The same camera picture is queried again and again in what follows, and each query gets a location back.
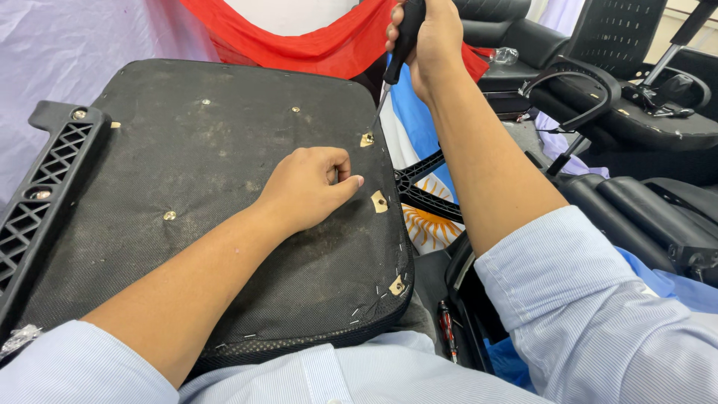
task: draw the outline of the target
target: light blue striped shirt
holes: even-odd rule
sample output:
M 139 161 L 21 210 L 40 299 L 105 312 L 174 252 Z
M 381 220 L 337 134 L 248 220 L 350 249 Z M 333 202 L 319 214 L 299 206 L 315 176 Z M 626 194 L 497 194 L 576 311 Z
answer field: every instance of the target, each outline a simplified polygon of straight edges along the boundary
M 207 373 L 177 392 L 106 332 L 71 321 L 0 370 L 2 403 L 718 403 L 718 336 L 643 282 L 575 207 L 513 232 L 475 265 L 533 395 L 434 355 L 402 331 Z

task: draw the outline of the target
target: lavender fabric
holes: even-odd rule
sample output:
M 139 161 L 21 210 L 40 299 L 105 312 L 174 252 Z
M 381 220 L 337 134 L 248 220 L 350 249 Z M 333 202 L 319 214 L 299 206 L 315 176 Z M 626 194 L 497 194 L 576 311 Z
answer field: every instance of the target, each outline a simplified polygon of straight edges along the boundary
M 576 25 L 579 14 L 581 14 L 583 3 L 583 0 L 549 0 L 538 23 L 545 27 L 555 29 L 564 35 L 570 35 L 574 31 L 574 25 Z M 539 131 L 553 130 L 557 127 L 559 127 L 559 123 L 543 112 L 536 118 L 536 128 L 539 129 Z M 538 135 L 544 143 L 544 154 L 552 160 L 555 160 L 561 153 L 569 148 L 566 137 L 562 134 L 539 132 Z M 576 156 L 573 156 L 561 171 L 575 175 L 588 173 L 599 174 L 605 178 L 609 178 L 608 169 L 606 167 L 590 168 Z
M 205 26 L 175 0 L 0 0 L 0 212 L 47 141 L 41 100 L 88 105 L 134 60 L 219 61 Z

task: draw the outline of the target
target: rolled-up sleeve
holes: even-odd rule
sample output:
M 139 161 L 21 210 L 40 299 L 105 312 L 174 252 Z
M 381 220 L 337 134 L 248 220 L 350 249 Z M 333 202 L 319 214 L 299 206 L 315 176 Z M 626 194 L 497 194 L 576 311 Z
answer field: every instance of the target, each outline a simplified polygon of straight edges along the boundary
M 115 337 L 70 321 L 0 369 L 3 403 L 177 403 L 154 367 Z
M 677 300 L 642 293 L 643 281 L 575 206 L 516 230 L 475 269 L 545 398 L 718 401 L 718 336 Z

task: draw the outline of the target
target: black screwdriver handle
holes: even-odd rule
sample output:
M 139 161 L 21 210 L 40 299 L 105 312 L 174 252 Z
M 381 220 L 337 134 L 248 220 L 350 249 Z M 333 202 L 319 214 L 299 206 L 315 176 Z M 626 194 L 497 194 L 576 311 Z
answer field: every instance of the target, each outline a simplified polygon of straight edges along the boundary
M 426 3 L 424 0 L 408 0 L 404 3 L 404 19 L 399 24 L 399 37 L 391 53 L 391 62 L 384 73 L 387 84 L 397 84 L 401 75 L 401 65 L 404 64 L 411 50 L 416 47 L 416 38 L 419 28 L 426 18 Z

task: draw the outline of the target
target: screw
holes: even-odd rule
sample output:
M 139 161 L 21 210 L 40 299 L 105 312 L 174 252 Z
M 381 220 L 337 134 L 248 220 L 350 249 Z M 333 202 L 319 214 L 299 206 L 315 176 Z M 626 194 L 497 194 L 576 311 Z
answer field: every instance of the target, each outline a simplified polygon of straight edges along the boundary
M 48 191 L 48 190 L 39 190 L 39 191 L 37 191 L 36 193 L 33 193 L 33 194 L 30 196 L 30 199 L 45 199 L 45 198 L 49 198 L 50 195 L 52 195 L 52 192 L 51 192 L 51 191 Z

